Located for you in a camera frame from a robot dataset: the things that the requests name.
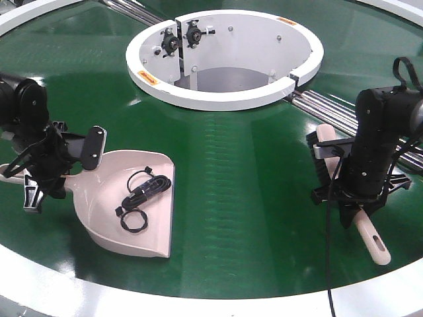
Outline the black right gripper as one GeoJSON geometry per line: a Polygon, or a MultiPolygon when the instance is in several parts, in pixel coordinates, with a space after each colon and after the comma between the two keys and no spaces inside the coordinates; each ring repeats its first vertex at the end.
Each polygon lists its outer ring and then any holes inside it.
{"type": "Polygon", "coordinates": [[[346,229],[359,208],[371,216],[385,206],[389,194],[411,185],[405,174],[393,174],[396,146],[397,140],[390,137],[323,141],[320,133],[312,132],[310,152],[321,186],[312,190],[311,199],[317,205],[336,201],[346,229]]]}

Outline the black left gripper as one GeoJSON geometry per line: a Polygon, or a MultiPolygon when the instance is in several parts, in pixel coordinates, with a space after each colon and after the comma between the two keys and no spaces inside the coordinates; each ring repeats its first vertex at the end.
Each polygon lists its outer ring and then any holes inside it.
{"type": "Polygon", "coordinates": [[[64,179],[73,164],[95,170],[106,143],[106,130],[94,125],[88,134],[70,133],[64,122],[50,122],[40,131],[13,125],[9,132],[17,157],[2,171],[5,178],[24,175],[24,205],[27,213],[41,213],[44,194],[56,199],[66,196],[64,179]]]}

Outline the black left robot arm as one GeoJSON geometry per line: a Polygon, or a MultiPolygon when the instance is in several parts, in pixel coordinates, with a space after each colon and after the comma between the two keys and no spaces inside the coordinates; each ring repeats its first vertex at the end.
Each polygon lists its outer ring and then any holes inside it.
{"type": "Polygon", "coordinates": [[[106,143],[106,130],[100,126],[80,135],[68,132],[65,122],[53,122],[46,89],[33,79],[6,73],[1,74],[1,135],[17,154],[1,175],[22,179],[27,213],[41,213],[48,195],[63,199],[65,177],[73,165],[96,169],[106,143]]]}

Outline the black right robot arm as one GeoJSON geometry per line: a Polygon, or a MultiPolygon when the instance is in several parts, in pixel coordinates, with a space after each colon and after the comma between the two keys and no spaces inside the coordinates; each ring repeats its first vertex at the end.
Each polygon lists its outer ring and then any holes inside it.
{"type": "Polygon", "coordinates": [[[360,208],[368,215],[386,204],[393,167],[422,137],[422,94],[405,87],[370,88],[356,99],[355,137],[321,144],[341,159],[338,177],[313,190],[316,204],[337,201],[348,228],[360,208]]]}

